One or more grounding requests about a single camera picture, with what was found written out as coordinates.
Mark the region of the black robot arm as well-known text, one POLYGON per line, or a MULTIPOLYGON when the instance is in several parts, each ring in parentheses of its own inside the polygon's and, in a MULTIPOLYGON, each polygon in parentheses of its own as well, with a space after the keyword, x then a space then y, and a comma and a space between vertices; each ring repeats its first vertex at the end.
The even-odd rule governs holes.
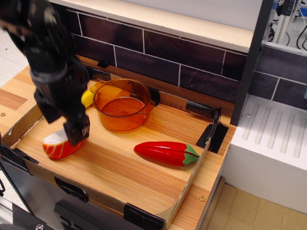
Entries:
POLYGON ((89 136, 90 121, 81 97, 89 75, 76 57, 72 34, 47 0, 2 0, 0 27, 30 65, 34 98, 48 123, 60 117, 68 141, 75 146, 89 136))

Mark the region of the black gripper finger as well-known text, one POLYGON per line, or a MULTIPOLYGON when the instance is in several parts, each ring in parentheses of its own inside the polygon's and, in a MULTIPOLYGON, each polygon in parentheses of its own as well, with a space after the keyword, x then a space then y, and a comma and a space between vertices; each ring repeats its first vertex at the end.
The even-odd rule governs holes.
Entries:
POLYGON ((69 143, 76 146, 85 138, 89 137, 90 120, 87 115, 82 118, 67 120, 63 125, 69 143))
POLYGON ((62 117, 61 111, 54 104, 39 103, 38 107, 49 124, 62 117))

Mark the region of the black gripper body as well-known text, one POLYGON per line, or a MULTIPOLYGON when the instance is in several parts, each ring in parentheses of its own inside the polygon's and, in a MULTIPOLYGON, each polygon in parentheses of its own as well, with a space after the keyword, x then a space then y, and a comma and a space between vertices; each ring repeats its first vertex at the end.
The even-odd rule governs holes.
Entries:
POLYGON ((88 72, 77 57, 72 57, 62 67, 53 72, 30 70, 35 84, 36 104, 54 104, 67 120, 85 116, 81 96, 87 89, 88 72))

